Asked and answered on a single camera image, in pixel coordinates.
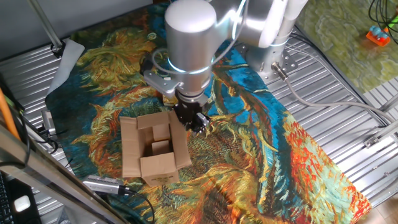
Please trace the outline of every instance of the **cardboard box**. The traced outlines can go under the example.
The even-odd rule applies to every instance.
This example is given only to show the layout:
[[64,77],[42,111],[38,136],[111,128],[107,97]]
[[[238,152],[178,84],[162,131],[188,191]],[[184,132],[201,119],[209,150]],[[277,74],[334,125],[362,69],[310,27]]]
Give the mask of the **cardboard box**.
[[174,111],[120,117],[120,125],[123,177],[142,177],[150,186],[180,181],[178,170],[192,163],[187,132]]

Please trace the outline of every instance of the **wire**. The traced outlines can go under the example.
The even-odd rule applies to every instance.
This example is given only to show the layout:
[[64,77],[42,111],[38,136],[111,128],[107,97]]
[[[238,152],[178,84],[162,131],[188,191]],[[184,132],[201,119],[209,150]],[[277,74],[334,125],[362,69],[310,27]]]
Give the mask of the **wire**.
[[26,128],[25,118],[23,117],[22,112],[19,113],[19,118],[21,119],[21,124],[22,124],[23,130],[24,130],[24,136],[25,136],[25,144],[27,147],[25,161],[24,161],[25,167],[27,167],[27,163],[28,163],[29,157],[30,157],[30,139],[29,139],[29,135],[27,132],[27,128]]
[[14,166],[18,169],[24,169],[25,165],[21,162],[0,162],[0,167]]
[[71,161],[73,161],[73,158],[71,158],[68,163],[65,165],[65,168],[67,168],[67,166],[71,163]]
[[[295,47],[295,46],[292,46],[292,45],[290,45],[290,44],[286,44],[286,47],[289,48],[290,50],[293,50],[293,51],[296,51],[296,52],[298,52],[298,53],[305,54],[305,55],[308,55],[308,56],[314,58],[316,61],[318,61],[319,63],[321,63],[321,65],[323,65],[323,66],[328,70],[328,72],[330,72],[330,70],[327,68],[327,66],[326,66],[321,60],[317,59],[316,57],[314,57],[313,55],[309,54],[308,52],[305,52],[305,51],[303,51],[302,49],[300,49],[300,50],[293,49],[293,48],[291,48],[291,47]],[[364,104],[364,103],[357,103],[357,102],[311,103],[311,102],[305,101],[303,98],[301,98],[301,97],[296,93],[296,91],[293,89],[293,86],[290,84],[290,81],[289,81],[288,79],[286,79],[285,82],[286,82],[286,85],[288,86],[288,88],[289,88],[289,89],[291,90],[291,92],[293,93],[293,95],[294,95],[301,103],[303,103],[303,104],[305,104],[305,105],[307,105],[307,106],[314,106],[314,107],[329,107],[329,106],[340,106],[340,105],[358,106],[358,107],[362,107],[362,108],[371,110],[371,111],[373,111],[373,112],[375,112],[375,113],[377,113],[377,114],[379,114],[379,115],[385,117],[385,118],[388,119],[391,123],[393,123],[393,122],[395,121],[393,118],[391,118],[391,117],[390,117],[388,114],[386,114],[385,112],[383,112],[383,111],[381,111],[381,110],[379,110],[379,109],[376,109],[376,108],[374,108],[374,107],[372,107],[372,106],[366,105],[366,104]]]
[[38,141],[38,140],[35,140],[37,143],[40,143],[40,144],[50,144],[50,142],[52,142],[54,145],[53,145],[53,147],[54,147],[54,150],[53,151],[51,151],[50,152],[50,155],[52,155],[52,154],[54,154],[57,150],[58,150],[58,148],[59,148],[59,145],[58,145],[58,143],[56,142],[56,141],[54,141],[53,139],[50,139],[50,138],[47,138],[47,139],[45,139],[45,141]]
[[[240,36],[241,33],[242,33],[244,24],[246,23],[246,18],[247,18],[247,16],[248,16],[248,9],[249,9],[249,7],[248,7],[248,6],[249,6],[249,0],[241,0],[241,2],[243,2],[243,1],[246,1],[246,2],[245,2],[245,6],[244,6],[244,12],[243,12],[243,16],[242,16],[241,27],[239,28],[238,32],[236,33],[235,39],[233,39],[233,40],[231,41],[231,43],[229,43],[229,45],[227,46],[227,48],[226,48],[216,59],[214,59],[214,61],[212,61],[211,65],[215,65],[219,60],[221,60],[221,59],[229,52],[229,50],[231,50],[231,48],[234,46],[234,44],[236,43],[236,41],[238,41],[238,38],[239,38],[239,36]],[[189,73],[193,73],[193,72],[197,72],[197,71],[198,71],[198,70],[195,70],[195,71],[189,71],[189,72],[176,72],[176,71],[171,71],[171,70],[167,70],[167,69],[165,69],[165,68],[162,68],[162,67],[156,62],[155,57],[156,57],[157,54],[159,54],[159,53],[161,53],[161,52],[164,52],[164,51],[166,51],[166,50],[167,50],[167,49],[165,49],[165,48],[159,48],[159,49],[154,50],[153,53],[152,53],[152,63],[153,63],[153,64],[155,65],[155,67],[156,67],[157,69],[159,69],[160,71],[166,72],[166,73],[169,73],[169,74],[173,74],[173,75],[186,75],[186,74],[189,74]]]
[[[376,18],[373,18],[373,16],[372,16],[373,5],[376,5],[376,10],[375,10],[375,13],[374,13]],[[395,30],[395,29],[393,29],[393,28],[391,28],[389,26],[389,24],[398,24],[398,22],[392,22],[391,21],[391,20],[394,20],[395,18],[388,17],[387,8],[388,8],[388,0],[372,0],[372,3],[371,3],[371,5],[369,7],[369,10],[368,10],[368,16],[369,16],[370,20],[372,20],[374,22],[377,22],[377,24],[378,24],[378,26],[380,27],[381,30],[384,29],[382,27],[382,25],[386,26],[387,29],[388,29],[388,33],[389,33],[390,38],[396,44],[398,44],[398,40],[392,35],[392,32],[391,32],[391,31],[398,32],[398,30]]]
[[143,196],[142,194],[140,194],[140,193],[138,193],[136,191],[132,191],[132,190],[126,190],[126,193],[129,194],[129,195],[132,195],[132,196],[138,195],[138,196],[142,197],[145,201],[148,202],[148,204],[150,206],[150,209],[152,210],[152,223],[155,223],[155,209],[152,206],[151,202],[148,200],[148,198]]
[[389,115],[387,115],[385,112],[376,109],[372,106],[363,104],[363,103],[357,103],[357,102],[336,102],[336,103],[311,103],[308,101],[305,101],[303,98],[301,98],[296,91],[293,89],[292,84],[290,84],[289,79],[285,80],[286,85],[288,86],[288,88],[291,90],[291,92],[293,93],[293,95],[303,104],[307,105],[307,106],[314,106],[314,107],[329,107],[329,106],[343,106],[343,105],[350,105],[350,106],[358,106],[358,107],[362,107],[371,111],[374,111],[375,113],[378,113],[379,115],[382,115],[383,117],[385,117],[386,119],[388,119],[391,123],[393,123],[395,120],[392,119]]
[[21,140],[18,134],[17,127],[15,126],[14,120],[12,118],[12,114],[10,111],[10,108],[8,107],[6,98],[4,97],[3,92],[0,89],[0,110],[2,112],[2,115],[4,116],[4,120],[6,121],[6,125],[8,128],[8,131],[15,136],[18,140]]

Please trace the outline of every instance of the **connector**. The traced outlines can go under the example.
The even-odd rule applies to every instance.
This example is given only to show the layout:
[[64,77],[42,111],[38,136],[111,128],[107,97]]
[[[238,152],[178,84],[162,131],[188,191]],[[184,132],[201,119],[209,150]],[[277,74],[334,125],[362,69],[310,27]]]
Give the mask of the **connector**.
[[276,63],[276,62],[272,63],[271,68],[273,69],[273,71],[275,71],[275,72],[279,75],[279,77],[280,77],[283,81],[285,81],[286,79],[288,79],[287,74],[282,70],[282,68],[279,66],[278,63]]

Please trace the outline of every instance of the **floor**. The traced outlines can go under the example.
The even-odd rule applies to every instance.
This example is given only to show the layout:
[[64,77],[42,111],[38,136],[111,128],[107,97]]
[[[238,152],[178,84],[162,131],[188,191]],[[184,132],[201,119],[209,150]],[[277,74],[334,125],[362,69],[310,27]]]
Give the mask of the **floor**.
[[398,194],[383,202],[357,224],[398,224]]

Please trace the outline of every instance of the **screw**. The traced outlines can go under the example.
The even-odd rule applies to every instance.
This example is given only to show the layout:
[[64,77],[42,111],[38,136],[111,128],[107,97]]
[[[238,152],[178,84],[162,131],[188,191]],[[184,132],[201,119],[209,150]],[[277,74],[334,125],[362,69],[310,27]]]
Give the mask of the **screw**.
[[264,69],[264,62],[262,62],[262,63],[261,63],[261,66],[260,66],[260,72],[262,72],[262,71],[263,71],[263,69]]

